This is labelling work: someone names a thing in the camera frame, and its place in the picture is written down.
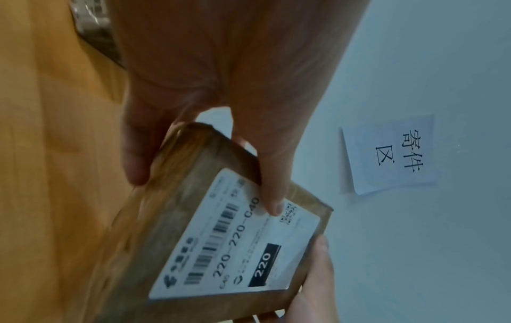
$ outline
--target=brown cardboard box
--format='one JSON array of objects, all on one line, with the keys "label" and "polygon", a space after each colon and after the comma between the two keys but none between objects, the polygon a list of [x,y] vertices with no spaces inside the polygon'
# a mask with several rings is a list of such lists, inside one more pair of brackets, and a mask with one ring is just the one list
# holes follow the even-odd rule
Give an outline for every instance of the brown cardboard box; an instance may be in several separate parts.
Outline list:
[{"label": "brown cardboard box", "polygon": [[[289,305],[308,271],[308,252],[287,290],[149,301],[152,285],[223,168],[260,183],[257,158],[212,127],[192,123],[173,132],[149,183],[133,191],[111,226],[94,270],[86,322],[210,323]],[[325,230],[329,206],[296,184],[286,198],[320,217],[315,236]]]}]

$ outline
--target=package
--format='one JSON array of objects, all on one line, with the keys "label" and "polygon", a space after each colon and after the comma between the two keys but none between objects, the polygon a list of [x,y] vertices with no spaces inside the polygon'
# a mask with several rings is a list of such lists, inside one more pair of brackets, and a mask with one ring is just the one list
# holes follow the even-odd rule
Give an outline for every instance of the package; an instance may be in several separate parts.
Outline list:
[{"label": "package", "polygon": [[213,323],[289,306],[332,209],[291,183],[259,197],[257,158],[201,123],[175,129],[113,221],[85,322]]},{"label": "package", "polygon": [[122,66],[120,51],[113,40],[105,0],[72,0],[70,6],[76,32],[98,51]]}]

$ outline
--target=barcode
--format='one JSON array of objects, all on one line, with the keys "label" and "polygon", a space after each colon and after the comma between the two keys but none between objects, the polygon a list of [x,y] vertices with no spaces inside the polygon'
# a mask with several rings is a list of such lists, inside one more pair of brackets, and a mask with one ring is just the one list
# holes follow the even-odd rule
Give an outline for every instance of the barcode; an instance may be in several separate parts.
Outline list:
[{"label": "barcode", "polygon": [[211,260],[216,255],[218,248],[222,245],[225,239],[229,225],[234,219],[234,215],[238,211],[239,207],[227,203],[224,211],[218,218],[217,223],[213,227],[213,231],[209,235],[208,240],[202,247],[201,253],[197,256],[195,263],[192,266],[192,270],[188,273],[185,279],[185,285],[198,285],[200,284],[204,273],[208,269]]}]

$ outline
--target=finger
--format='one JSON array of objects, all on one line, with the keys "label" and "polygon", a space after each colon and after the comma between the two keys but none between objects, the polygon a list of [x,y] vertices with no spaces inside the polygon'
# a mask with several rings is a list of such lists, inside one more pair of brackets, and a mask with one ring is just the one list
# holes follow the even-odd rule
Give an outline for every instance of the finger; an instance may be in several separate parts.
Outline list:
[{"label": "finger", "polygon": [[261,196],[266,211],[278,216],[284,211],[284,197],[291,181],[295,147],[280,153],[259,154]]},{"label": "finger", "polygon": [[149,180],[155,153],[174,121],[163,109],[151,106],[128,92],[121,120],[122,165],[128,181],[143,185]]},{"label": "finger", "polygon": [[264,313],[257,315],[260,323],[275,323],[278,320],[278,315],[275,312]]},{"label": "finger", "polygon": [[312,264],[303,284],[302,293],[310,300],[316,300],[335,308],[335,278],[328,240],[320,235],[312,247]]},{"label": "finger", "polygon": [[242,319],[235,319],[233,320],[233,323],[256,323],[256,320],[253,316],[244,317]]},{"label": "finger", "polygon": [[231,132],[230,139],[237,143],[238,145],[245,148],[246,146],[246,140],[241,136],[238,127],[236,126],[236,123],[233,124],[233,131]]}]

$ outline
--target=sign with chinese characters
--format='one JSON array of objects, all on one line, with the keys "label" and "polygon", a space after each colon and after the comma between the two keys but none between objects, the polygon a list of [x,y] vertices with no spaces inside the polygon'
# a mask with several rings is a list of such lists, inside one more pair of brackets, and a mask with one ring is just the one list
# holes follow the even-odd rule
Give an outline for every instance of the sign with chinese characters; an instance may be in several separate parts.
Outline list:
[{"label": "sign with chinese characters", "polygon": [[436,181],[434,116],[343,128],[357,194]]}]

